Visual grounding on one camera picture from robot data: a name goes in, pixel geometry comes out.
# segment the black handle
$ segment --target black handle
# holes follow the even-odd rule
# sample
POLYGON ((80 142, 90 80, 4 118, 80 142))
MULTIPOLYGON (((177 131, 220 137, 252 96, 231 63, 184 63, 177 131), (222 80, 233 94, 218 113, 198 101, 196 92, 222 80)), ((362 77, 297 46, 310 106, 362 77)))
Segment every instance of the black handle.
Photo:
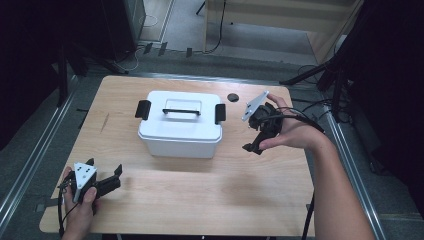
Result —
POLYGON ((179 112, 179 113, 194 113, 197 116, 200 115, 200 111, 195 111, 195 110, 181 110, 181 109, 168 109, 168 108, 164 108, 163 113, 168 114, 169 112, 179 112))

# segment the table surface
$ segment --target table surface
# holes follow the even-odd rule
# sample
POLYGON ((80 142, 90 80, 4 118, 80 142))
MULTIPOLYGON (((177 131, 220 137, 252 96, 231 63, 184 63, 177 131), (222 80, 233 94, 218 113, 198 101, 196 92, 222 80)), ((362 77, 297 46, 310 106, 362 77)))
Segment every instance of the table surface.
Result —
MULTIPOLYGON (((127 234, 300 236, 313 186, 302 149, 262 155, 242 149, 258 132, 242 122, 246 103, 281 86, 108 76, 93 101, 66 165, 94 158, 97 180, 123 166, 121 187, 100 198, 92 232, 127 234), (227 108, 212 159, 153 157, 139 138, 139 100, 152 90, 213 93, 227 108), (236 93, 232 103, 227 95, 236 93)), ((52 198, 57 197, 57 189, 52 198)), ((57 207, 46 209, 44 232, 57 232, 57 207)), ((309 236, 314 236, 314 224, 309 236)))

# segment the forearm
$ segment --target forearm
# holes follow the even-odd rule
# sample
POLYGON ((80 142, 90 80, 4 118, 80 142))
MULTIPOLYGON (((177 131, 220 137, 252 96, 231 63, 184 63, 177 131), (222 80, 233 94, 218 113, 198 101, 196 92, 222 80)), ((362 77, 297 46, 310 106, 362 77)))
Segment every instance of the forearm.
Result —
POLYGON ((335 146, 324 137, 310 150, 314 157, 317 238, 374 239, 335 146))

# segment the floor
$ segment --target floor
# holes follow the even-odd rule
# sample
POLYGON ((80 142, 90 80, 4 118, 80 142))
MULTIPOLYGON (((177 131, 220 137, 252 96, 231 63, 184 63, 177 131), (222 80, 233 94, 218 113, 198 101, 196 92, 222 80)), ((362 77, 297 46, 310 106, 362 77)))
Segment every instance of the floor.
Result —
MULTIPOLYGON (((185 58, 188 47, 193 50, 200 50, 202 47, 203 12, 201 11, 198 16, 195 13, 203 1, 144 0, 144 2, 147 15, 154 17, 146 18, 146 28, 143 30, 140 44, 153 42, 154 47, 159 48, 162 43, 167 42, 167 51, 165 56, 159 56, 157 49, 153 49, 149 54, 142 54, 139 51, 135 56, 130 56, 126 61, 119 63, 124 68, 136 66, 134 71, 130 72, 134 76, 151 73, 156 73, 152 76, 177 74, 173 76, 210 76, 222 81, 234 81, 231 78, 237 78, 252 83, 258 83, 259 79, 262 84, 276 84, 276 81, 282 78, 293 77, 310 68, 306 65, 317 64, 305 32, 242 24, 224 26, 221 45, 211 56, 185 58), (162 5, 155 7, 151 5, 153 3, 162 5), (147 29, 152 27, 147 26, 153 25, 159 30, 149 32, 147 29), (269 35, 278 36, 278 38, 264 37, 269 35)), ((211 33, 208 39, 208 47, 213 47, 217 34, 211 33)), ((21 188, 28 187, 28 190, 25 194, 17 196, 21 199, 21 203, 15 206, 16 209, 12 209, 15 214, 10 219, 1 219, 1 239, 38 239, 35 236, 57 239, 56 235, 40 233, 38 222, 42 212, 37 212, 35 206, 36 203, 42 203, 46 197, 50 197, 51 189, 54 188, 59 177, 59 171, 78 136, 76 129, 84 119, 84 112, 76 109, 89 109, 102 77, 107 74, 103 69, 91 67, 88 77, 76 80, 77 91, 74 100, 66 109, 55 108, 57 93, 52 94, 22 127, 14 141, 0 152, 0 158, 8 160, 1 170, 4 180, 0 193, 3 199, 10 187, 16 184, 16 179, 21 173, 19 170, 26 169, 25 163, 33 158, 39 160, 38 165, 31 167, 36 169, 33 176, 29 177, 33 180, 25 179, 26 182, 24 181, 21 185, 21 188), (43 137, 44 129, 51 124, 49 122, 51 116, 54 116, 57 111, 63 111, 60 115, 62 123, 54 126, 51 132, 53 139, 50 139, 43 152, 37 156, 31 155, 38 146, 37 142, 43 137)), ((326 95, 328 93, 323 93, 326 96, 322 96, 322 93, 306 82, 291 88, 290 92, 293 97, 310 100, 331 97, 326 95)), ((307 104, 296 101, 294 103, 300 108, 307 104)), ((325 107, 319 107, 314 111, 317 111, 313 114, 318 117, 325 112, 325 107)), ((355 131, 358 126, 334 124, 331 118, 325 117, 321 121, 326 129, 333 132, 331 138, 340 149, 348 149, 342 152, 342 159, 355 163, 353 169, 352 165, 347 165, 346 169, 348 174, 359 177, 359 184, 363 186, 363 190, 360 191, 361 197, 370 200, 364 208, 375 210, 371 213, 378 219, 378 222, 373 222, 373 227, 380 231, 377 238, 424 239, 424 221, 417 214, 406 187, 390 175, 378 176, 371 173, 367 153, 355 131)), ((89 236, 88 239, 99 239, 99 236, 89 236)))

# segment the gray floor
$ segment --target gray floor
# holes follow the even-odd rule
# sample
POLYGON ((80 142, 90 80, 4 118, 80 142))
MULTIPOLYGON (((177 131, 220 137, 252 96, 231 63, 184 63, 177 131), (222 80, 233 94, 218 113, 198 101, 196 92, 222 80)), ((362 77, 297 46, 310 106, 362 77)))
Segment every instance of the gray floor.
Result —
MULTIPOLYGON (((187 9, 190 18, 195 19, 196 23, 186 23, 185 26, 198 25, 198 18, 202 20, 201 16, 196 16, 194 13, 200 7, 202 1, 188 1, 188 0, 175 0, 173 11, 170 13, 169 22, 181 22, 182 20, 174 20, 181 17, 186 19, 186 15, 176 14, 177 8, 187 9)), ((176 30, 178 26, 168 24, 163 35, 162 41, 168 42, 168 50, 165 55, 158 56, 158 50, 153 49, 149 54, 142 54, 141 51, 137 53, 138 67, 130 71, 130 75, 139 76, 151 73, 158 74, 177 74, 189 75, 191 77, 201 76, 213 77, 217 81, 243 81, 245 83, 264 84, 264 85, 277 85, 278 80, 290 79, 298 74, 298 69, 301 65, 315 64, 314 58, 310 52, 308 42, 300 35, 303 33, 292 32, 294 35, 287 35, 284 41, 292 41, 293 46, 285 46, 284 49, 275 50, 270 48, 262 51, 261 54, 256 54, 256 46, 263 45, 263 39, 260 37, 251 38, 252 42, 244 45, 243 48, 253 49, 250 54, 246 51, 238 55, 231 51, 236 51, 238 48, 226 48, 231 45, 230 42, 235 42, 226 38, 231 30, 228 29, 227 35, 223 36, 222 49, 219 54, 213 55, 194 55, 191 58, 185 57, 185 52, 179 52, 186 47, 193 47, 194 49, 201 45, 198 40, 186 40, 186 44, 182 44, 182 39, 187 38, 187 34, 182 34, 176 30), (272 52, 275 55, 280 55, 280 60, 273 60, 273 57, 267 58, 267 53, 272 52)), ((190 32, 198 33, 201 29, 190 32)), ((262 34, 261 29, 256 29, 258 34, 262 34)), ((133 68, 137 61, 134 56, 131 56, 127 61, 119 63, 125 68, 133 68)), ((8 225, 2 222, 4 232, 1 239, 58 239, 57 234, 42 233, 38 224, 40 222, 42 212, 35 211, 37 204, 43 203, 45 199, 50 198, 53 189, 55 188, 57 179, 63 169, 63 165, 72 150, 73 143, 79 133, 79 125, 84 119, 84 112, 77 111, 77 109, 89 109, 92 100, 96 94, 98 86, 104 76, 109 73, 102 67, 90 64, 90 71, 87 77, 79 77, 76 83, 75 95, 69 108, 63 116, 63 120, 54 132, 53 138, 48 144, 46 151, 39 156, 39 165, 34 166, 36 172, 32 178, 26 179, 29 184, 21 196, 21 200, 17 208, 13 211, 8 225)), ((290 93, 294 99, 303 99, 310 101, 317 101, 322 98, 320 92, 315 89, 313 84, 303 82, 295 87, 290 87, 290 93)), ((16 134, 10 144, 0 152, 0 161, 2 164, 1 174, 3 181, 0 182, 0 194, 2 199, 7 195, 12 188, 13 183, 18 178, 21 169, 24 168, 25 163, 28 162, 33 156, 30 156, 34 147, 36 147, 38 139, 42 136, 45 127, 49 124, 50 118, 53 116, 56 109, 58 94, 57 92, 47 98, 40 106, 37 112, 22 126, 20 131, 16 134)), ((308 103, 294 101, 297 108, 302 109, 308 103)), ((308 112, 310 116, 320 116, 324 113, 325 109, 322 106, 317 106, 308 112)), ((331 133, 330 122, 327 118, 323 117, 319 123, 331 133)), ((382 228, 384 229, 385 237, 381 239, 424 239, 424 221, 419 217, 417 209, 413 204, 406 187, 400 183, 393 176, 378 176, 371 173, 369 169, 369 159, 361 145, 354 124, 340 124, 338 125, 343 131, 343 134, 348 142, 349 149, 352 153, 354 162, 358 168, 359 175, 365 186, 366 192, 369 194, 372 204, 381 221, 382 228)), ((334 142, 336 138, 332 134, 329 135, 334 142)), ((88 239, 100 239, 100 235, 92 234, 88 239)), ((281 238, 281 239, 299 239, 299 238, 281 238)))

